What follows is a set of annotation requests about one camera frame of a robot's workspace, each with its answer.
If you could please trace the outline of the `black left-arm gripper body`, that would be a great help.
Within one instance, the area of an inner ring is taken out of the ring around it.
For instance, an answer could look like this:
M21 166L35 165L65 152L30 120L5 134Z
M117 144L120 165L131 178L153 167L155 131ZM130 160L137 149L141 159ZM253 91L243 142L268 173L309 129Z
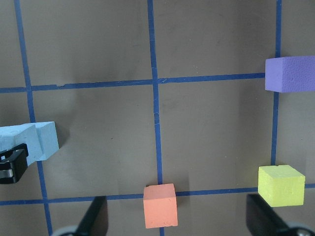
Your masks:
M0 183L17 183L28 168L27 144L23 143L0 152Z

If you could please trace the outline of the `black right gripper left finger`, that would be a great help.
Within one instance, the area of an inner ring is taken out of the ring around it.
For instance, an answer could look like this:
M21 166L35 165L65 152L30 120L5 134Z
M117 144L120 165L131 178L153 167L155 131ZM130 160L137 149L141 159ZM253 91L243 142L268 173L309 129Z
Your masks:
M108 231L106 196L97 196L75 231L76 236L105 236Z

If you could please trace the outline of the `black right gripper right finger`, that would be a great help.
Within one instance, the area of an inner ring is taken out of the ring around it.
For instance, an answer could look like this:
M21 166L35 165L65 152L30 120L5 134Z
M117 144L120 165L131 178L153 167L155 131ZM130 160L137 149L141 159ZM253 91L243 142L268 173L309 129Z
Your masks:
M289 226L258 194L246 198L246 226L252 236L289 236Z

